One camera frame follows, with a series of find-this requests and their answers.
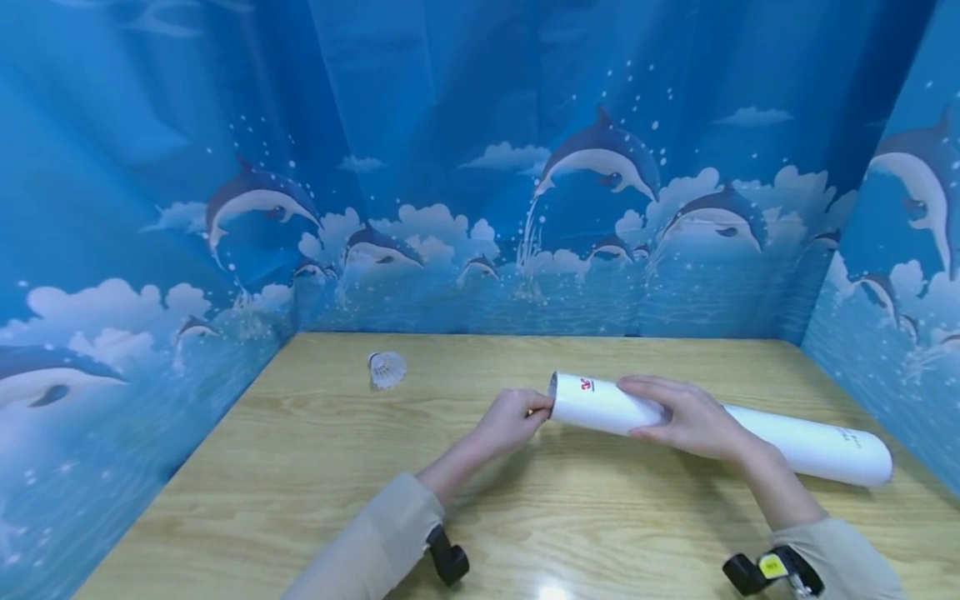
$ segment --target blue curtain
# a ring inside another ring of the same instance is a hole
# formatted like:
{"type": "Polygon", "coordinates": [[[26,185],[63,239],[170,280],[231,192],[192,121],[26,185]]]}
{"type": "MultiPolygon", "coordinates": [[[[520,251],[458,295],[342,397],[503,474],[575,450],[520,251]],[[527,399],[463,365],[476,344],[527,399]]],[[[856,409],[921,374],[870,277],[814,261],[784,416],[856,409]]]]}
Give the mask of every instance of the blue curtain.
{"type": "Polygon", "coordinates": [[[960,494],[960,3],[929,27],[804,350],[960,494]]]}
{"type": "Polygon", "coordinates": [[[960,491],[936,10],[5,3],[0,596],[69,596],[302,330],[785,339],[960,491]]]}

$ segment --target shuttlecock tube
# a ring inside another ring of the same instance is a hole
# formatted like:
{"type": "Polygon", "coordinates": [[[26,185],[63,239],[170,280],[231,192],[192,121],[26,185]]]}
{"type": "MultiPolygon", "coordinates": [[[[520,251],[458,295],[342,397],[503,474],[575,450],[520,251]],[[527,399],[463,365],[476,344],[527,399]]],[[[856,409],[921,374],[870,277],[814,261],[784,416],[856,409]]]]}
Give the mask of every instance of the shuttlecock tube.
{"type": "MultiPolygon", "coordinates": [[[[664,406],[591,377],[555,372],[548,394],[554,398],[550,419],[615,435],[664,424],[671,417],[664,406]]],[[[724,408],[747,430],[779,448],[798,473],[867,488],[893,477],[890,448],[872,433],[739,406],[724,408]]]]}

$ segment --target white shuttlecock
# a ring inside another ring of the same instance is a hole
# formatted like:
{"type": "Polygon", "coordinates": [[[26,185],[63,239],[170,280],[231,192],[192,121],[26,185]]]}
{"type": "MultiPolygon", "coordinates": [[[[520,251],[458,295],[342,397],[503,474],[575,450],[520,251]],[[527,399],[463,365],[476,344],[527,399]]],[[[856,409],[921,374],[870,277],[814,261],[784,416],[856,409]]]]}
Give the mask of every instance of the white shuttlecock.
{"type": "Polygon", "coordinates": [[[374,352],[367,357],[370,380],[381,390],[392,388],[407,374],[407,361],[396,352],[374,352]]]}

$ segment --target sleeve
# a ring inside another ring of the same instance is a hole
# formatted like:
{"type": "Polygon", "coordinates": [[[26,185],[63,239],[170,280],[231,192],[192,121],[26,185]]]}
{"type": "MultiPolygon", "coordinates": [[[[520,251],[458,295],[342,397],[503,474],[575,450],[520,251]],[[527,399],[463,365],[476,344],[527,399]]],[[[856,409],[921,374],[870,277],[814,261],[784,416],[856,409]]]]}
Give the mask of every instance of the sleeve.
{"type": "Polygon", "coordinates": [[[900,578],[849,523],[826,518],[776,531],[775,546],[789,545],[824,582],[820,600],[906,600],[900,578]]]}
{"type": "Polygon", "coordinates": [[[444,508],[410,473],[387,485],[318,554],[282,600],[381,600],[423,556],[444,508]]]}

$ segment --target table surface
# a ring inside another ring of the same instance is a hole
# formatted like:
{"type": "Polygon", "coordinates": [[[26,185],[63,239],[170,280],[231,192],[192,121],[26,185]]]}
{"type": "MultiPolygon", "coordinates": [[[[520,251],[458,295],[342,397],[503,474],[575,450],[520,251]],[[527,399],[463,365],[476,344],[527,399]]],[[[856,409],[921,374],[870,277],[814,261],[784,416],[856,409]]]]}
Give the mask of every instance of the table surface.
{"type": "MultiPolygon", "coordinates": [[[[888,486],[804,481],[890,559],[910,598],[955,597],[960,501],[786,343],[322,333],[276,357],[76,597],[278,598],[368,500],[466,433],[500,388],[543,390],[553,371],[637,370],[880,435],[897,463],[888,486]],[[383,350],[410,370],[373,391],[366,359],[383,350]]],[[[721,564],[767,549],[769,535],[722,466],[553,422],[470,482],[447,529],[471,562],[456,593],[425,558],[389,598],[733,600],[721,564]]]]}

